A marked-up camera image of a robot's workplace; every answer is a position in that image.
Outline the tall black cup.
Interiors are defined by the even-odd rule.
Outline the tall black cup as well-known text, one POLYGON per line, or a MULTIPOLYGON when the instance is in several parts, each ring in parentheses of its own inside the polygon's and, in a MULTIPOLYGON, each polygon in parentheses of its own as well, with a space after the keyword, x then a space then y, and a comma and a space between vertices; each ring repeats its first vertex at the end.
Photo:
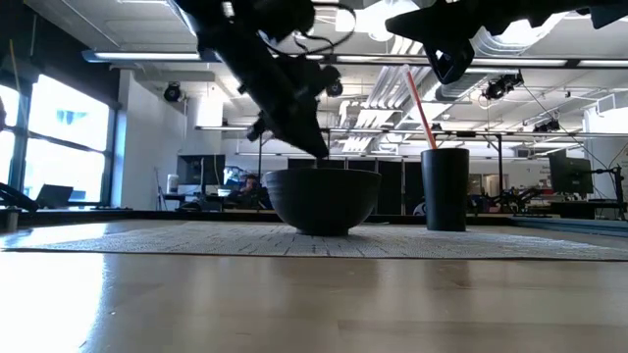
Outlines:
POLYGON ((469 157, 469 151, 464 148, 429 149, 421 153, 429 230, 466 230, 469 157))

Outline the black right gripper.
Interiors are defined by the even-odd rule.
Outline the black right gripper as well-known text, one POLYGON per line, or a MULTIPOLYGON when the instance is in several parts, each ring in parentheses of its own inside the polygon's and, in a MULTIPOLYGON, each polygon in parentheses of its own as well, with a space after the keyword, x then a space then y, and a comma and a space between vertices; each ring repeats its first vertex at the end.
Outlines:
POLYGON ((588 7, 590 0, 437 0, 432 6, 386 20, 386 29, 425 45, 430 66, 441 84, 458 81, 474 59, 469 42, 445 50, 428 44, 448 44, 473 37, 481 26, 502 34, 512 22, 543 25, 553 14, 588 7))

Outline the black stand pole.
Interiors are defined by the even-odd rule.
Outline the black stand pole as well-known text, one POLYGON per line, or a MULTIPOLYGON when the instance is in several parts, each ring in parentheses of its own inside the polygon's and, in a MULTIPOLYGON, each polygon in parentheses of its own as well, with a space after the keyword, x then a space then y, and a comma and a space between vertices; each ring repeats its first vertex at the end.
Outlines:
POLYGON ((610 169, 594 169, 592 170, 593 175, 603 175, 608 174, 610 176, 613 190, 615 192, 615 201, 611 202, 611 205, 614 209, 618 211, 617 218, 620 221, 627 222, 625 214, 628 213, 628 204, 624 201, 624 193, 621 182, 623 180, 623 176, 621 174, 622 168, 617 165, 610 169))

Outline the blue foam pad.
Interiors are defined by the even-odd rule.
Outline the blue foam pad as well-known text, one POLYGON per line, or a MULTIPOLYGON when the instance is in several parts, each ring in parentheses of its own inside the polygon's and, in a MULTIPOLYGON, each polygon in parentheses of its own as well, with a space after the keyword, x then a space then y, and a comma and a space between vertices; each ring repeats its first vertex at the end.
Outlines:
POLYGON ((514 227, 529 227, 628 238, 628 222, 626 221, 511 217, 509 222, 514 227))

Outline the black laptop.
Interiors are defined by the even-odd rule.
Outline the black laptop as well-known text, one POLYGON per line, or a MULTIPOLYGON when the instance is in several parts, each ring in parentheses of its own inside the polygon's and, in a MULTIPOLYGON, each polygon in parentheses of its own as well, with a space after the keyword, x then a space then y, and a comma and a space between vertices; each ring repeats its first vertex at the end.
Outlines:
POLYGON ((59 209, 68 205, 74 191, 72 186, 43 184, 35 202, 40 208, 59 209))

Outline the white ceiling light panel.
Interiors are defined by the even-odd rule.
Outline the white ceiling light panel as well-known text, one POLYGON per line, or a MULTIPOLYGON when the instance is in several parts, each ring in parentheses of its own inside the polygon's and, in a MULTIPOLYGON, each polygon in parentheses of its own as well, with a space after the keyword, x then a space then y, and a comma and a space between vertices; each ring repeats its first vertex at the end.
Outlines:
POLYGON ((337 10, 335 30, 338 32, 367 33, 372 40, 388 41, 393 37, 386 29, 385 21, 392 14, 392 8, 382 2, 365 9, 358 9, 352 15, 347 10, 337 10))

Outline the large window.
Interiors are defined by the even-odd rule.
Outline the large window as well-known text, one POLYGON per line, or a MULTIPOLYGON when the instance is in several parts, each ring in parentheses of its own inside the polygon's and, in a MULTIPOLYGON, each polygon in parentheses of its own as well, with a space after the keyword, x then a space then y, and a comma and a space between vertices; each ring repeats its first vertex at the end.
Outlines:
POLYGON ((0 103, 0 182, 32 199, 50 184, 69 187, 72 204, 108 200, 114 111, 107 104, 45 75, 34 83, 0 78, 0 103))

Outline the orange straw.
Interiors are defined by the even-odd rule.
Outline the orange straw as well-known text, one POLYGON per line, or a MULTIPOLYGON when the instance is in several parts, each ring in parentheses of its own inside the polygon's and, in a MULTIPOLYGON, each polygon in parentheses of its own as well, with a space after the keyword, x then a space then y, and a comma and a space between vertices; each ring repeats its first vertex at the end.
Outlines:
POLYGON ((432 133, 431 127, 423 110, 422 101, 417 90, 417 85, 415 84, 413 78, 413 73, 411 72, 411 69, 408 65, 403 65, 401 67, 401 71, 403 73, 403 79, 408 89, 408 92, 415 104, 415 107, 418 110, 419 117, 421 119, 421 125, 423 127, 426 140, 428 141, 428 145, 431 149, 437 149, 436 139, 432 133))

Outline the silver ribbed air duct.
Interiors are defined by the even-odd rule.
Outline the silver ribbed air duct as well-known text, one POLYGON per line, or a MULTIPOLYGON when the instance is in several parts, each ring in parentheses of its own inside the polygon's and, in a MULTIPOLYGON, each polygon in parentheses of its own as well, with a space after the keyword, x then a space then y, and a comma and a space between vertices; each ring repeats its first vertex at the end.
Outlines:
MULTIPOLYGON (((471 44, 478 56, 503 56, 515 57, 523 55, 535 43, 546 37, 553 27, 536 27, 516 29, 510 26, 503 34, 492 36, 483 27, 471 39, 471 44)), ((468 94, 489 78, 503 75, 515 75, 517 70, 485 69, 473 71, 469 69, 460 80, 454 83, 442 85, 436 92, 439 101, 453 101, 468 94)))

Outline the black bowl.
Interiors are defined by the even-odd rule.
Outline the black bowl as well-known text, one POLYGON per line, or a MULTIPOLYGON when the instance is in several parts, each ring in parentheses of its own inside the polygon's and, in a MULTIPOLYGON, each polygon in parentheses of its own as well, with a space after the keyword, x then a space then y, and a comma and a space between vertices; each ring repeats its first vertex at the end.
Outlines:
POLYGON ((378 203, 382 176, 341 169, 287 169, 265 175, 274 211, 308 235, 346 235, 378 203))

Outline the black metal rig frame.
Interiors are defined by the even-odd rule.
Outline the black metal rig frame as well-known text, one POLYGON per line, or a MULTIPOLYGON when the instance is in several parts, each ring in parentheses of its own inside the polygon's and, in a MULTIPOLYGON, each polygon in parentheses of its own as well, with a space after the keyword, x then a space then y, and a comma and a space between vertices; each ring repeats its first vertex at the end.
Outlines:
MULTIPOLYGON (((244 135, 246 138, 246 132, 248 127, 244 126, 208 126, 203 127, 205 131, 237 131, 244 135)), ((402 135, 417 135, 419 131, 417 129, 382 129, 382 128, 321 128, 322 137, 324 138, 327 147, 329 148, 329 156, 326 158, 315 158, 316 161, 327 160, 331 157, 329 144, 331 142, 331 136, 334 134, 347 135, 349 137, 381 137, 388 136, 390 134, 402 134, 402 135)), ((489 133, 486 131, 473 131, 473 130, 437 130, 432 131, 437 147, 438 138, 440 136, 467 138, 473 139, 477 137, 493 136, 496 139, 501 139, 504 136, 514 136, 514 131, 497 131, 489 133)), ((259 146, 264 144, 266 138, 277 139, 272 132, 266 130, 263 135, 256 141, 249 141, 259 146)), ((317 172, 283 172, 280 177, 281 185, 290 186, 293 191, 300 197, 312 198, 314 192, 306 188, 308 182, 313 183, 315 181, 321 181, 325 186, 329 188, 336 188, 340 193, 346 193, 351 188, 357 191, 357 200, 354 202, 357 206, 366 206, 368 209, 373 209, 376 203, 379 187, 381 184, 382 176, 376 172, 362 171, 362 170, 340 170, 331 168, 320 168, 317 172)))

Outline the overhead frame light bar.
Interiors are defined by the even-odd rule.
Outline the overhead frame light bar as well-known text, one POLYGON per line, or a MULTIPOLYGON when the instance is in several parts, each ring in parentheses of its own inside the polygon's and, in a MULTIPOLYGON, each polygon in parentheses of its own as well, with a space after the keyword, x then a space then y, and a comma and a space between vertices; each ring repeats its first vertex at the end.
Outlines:
MULTIPOLYGON (((218 63, 213 53, 201 58, 194 52, 103 52, 85 50, 82 57, 89 63, 114 62, 169 62, 218 63)), ((357 54, 304 54, 308 60, 338 65, 429 66, 425 55, 357 55, 357 54)), ((628 70, 628 59, 581 59, 535 57, 476 57, 472 68, 566 69, 566 70, 628 70)))

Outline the black computer monitor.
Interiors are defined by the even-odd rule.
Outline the black computer monitor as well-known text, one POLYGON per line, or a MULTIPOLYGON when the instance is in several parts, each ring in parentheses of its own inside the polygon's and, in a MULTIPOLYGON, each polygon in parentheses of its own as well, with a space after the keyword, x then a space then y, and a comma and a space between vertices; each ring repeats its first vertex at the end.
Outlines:
POLYGON ((589 160, 550 156, 549 168, 551 187, 554 192, 580 195, 594 192, 589 160))
POLYGON ((226 156, 180 155, 177 160, 177 174, 180 184, 222 185, 226 156))

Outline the black table frame rail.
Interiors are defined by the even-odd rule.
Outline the black table frame rail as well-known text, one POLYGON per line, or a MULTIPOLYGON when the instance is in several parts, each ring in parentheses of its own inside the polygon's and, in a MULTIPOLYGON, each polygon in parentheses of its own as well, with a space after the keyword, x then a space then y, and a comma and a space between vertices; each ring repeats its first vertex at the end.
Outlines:
MULTIPOLYGON (((206 213, 206 212, 167 212, 167 211, 128 211, 128 210, 44 210, 35 213, 16 210, 0 210, 0 229, 9 225, 17 227, 46 227, 71 224, 89 224, 113 221, 150 220, 150 221, 207 221, 207 222, 254 222, 280 223, 275 213, 206 213)), ((510 217, 468 217, 468 226, 514 226, 510 217)), ((372 215, 363 223, 391 225, 426 225, 425 217, 372 215)))

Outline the grey woven placemat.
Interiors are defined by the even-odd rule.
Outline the grey woven placemat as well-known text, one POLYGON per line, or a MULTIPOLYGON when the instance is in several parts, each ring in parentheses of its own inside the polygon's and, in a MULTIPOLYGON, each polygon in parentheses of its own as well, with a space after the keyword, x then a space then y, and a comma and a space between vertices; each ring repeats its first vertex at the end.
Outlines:
POLYGON ((305 235, 282 224, 188 222, 136 229, 103 224, 40 227, 0 235, 1 250, 356 259, 540 259, 628 262, 628 246, 572 236, 412 226, 360 226, 346 235, 305 235))

